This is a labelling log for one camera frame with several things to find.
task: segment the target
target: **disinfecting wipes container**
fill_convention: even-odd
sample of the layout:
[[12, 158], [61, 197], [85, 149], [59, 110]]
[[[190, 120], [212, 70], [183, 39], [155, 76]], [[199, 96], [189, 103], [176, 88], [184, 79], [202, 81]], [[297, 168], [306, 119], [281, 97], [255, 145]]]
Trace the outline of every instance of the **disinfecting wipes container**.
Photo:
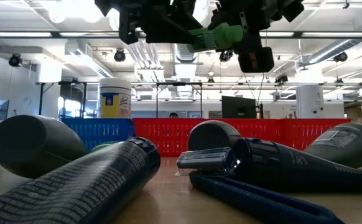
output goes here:
[[98, 118], [131, 117], [131, 82], [102, 78], [98, 87]]

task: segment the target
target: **blue basket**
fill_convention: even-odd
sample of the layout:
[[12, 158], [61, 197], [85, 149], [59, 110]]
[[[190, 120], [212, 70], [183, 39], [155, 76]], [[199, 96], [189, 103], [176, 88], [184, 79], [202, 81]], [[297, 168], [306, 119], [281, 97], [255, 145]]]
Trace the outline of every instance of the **blue basket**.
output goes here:
[[89, 151], [106, 142], [124, 141], [136, 136], [132, 119], [65, 118], [62, 122], [79, 135]]

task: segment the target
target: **red basket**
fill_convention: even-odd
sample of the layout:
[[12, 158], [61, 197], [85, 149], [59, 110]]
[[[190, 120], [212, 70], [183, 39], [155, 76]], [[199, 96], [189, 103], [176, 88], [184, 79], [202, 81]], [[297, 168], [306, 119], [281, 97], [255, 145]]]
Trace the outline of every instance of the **red basket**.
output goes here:
[[[190, 130], [206, 121], [195, 118], [134, 118], [137, 136], [150, 139], [163, 157], [178, 157], [188, 148]], [[274, 141], [304, 150], [326, 130], [350, 119], [219, 119], [244, 137]]]

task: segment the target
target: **robotic arm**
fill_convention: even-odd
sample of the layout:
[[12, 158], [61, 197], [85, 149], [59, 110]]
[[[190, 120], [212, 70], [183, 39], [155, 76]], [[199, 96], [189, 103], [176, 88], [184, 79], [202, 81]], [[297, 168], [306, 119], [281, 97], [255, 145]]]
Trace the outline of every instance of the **robotic arm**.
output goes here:
[[[222, 52], [238, 54], [242, 72], [269, 72], [274, 67], [270, 47], [262, 47], [260, 30], [285, 17], [293, 21], [303, 10], [301, 0], [219, 0], [208, 29], [221, 23], [241, 25], [242, 41]], [[120, 13], [119, 35], [126, 44], [138, 41], [136, 28], [146, 34], [147, 43], [193, 44], [190, 30], [202, 28], [192, 16], [195, 0], [95, 0], [106, 16], [112, 8]]]

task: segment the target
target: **desk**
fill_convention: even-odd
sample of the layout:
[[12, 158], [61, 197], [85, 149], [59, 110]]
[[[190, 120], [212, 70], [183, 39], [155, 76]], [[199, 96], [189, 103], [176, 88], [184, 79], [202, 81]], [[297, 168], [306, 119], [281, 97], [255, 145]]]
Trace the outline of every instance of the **desk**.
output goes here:
[[[193, 189], [188, 177], [176, 177], [176, 158], [163, 158], [159, 172], [113, 220], [117, 224], [260, 223], [249, 215]], [[0, 167], [0, 194], [28, 181]], [[346, 223], [362, 224], [362, 195], [293, 194], [332, 210]]]

